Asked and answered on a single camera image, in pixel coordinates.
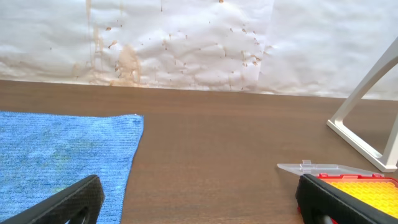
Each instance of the clear plastic lid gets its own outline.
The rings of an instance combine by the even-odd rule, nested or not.
[[[318,176],[319,174],[328,174],[329,176],[340,176],[344,174],[352,174],[372,176],[373,174],[378,174],[372,171],[357,169],[343,165],[312,164],[310,160],[303,160],[302,164],[278,164],[278,167],[297,175],[312,174],[314,176]]]

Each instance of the brown table surface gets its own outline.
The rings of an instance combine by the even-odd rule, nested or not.
[[[299,177],[277,163],[377,169],[326,126],[342,99],[0,81],[0,110],[145,115],[122,223],[302,223]],[[362,100],[346,125],[386,145],[398,102]]]

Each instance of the white plastic stand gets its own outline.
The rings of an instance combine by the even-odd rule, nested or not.
[[[376,84],[390,69],[398,63],[398,38],[391,44],[373,68],[363,78],[354,92],[340,106],[335,115],[328,120],[327,125],[353,146],[381,172],[394,172],[398,162],[398,116],[392,127],[384,154],[377,152],[343,124],[343,119],[354,108],[369,89]]]

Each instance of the white paper backdrop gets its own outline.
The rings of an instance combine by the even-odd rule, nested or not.
[[[396,0],[0,3],[4,80],[347,97],[398,36]]]

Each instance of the blue towel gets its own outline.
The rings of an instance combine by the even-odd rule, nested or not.
[[[120,223],[144,117],[107,118],[0,111],[0,222],[90,174],[105,201],[98,223]]]

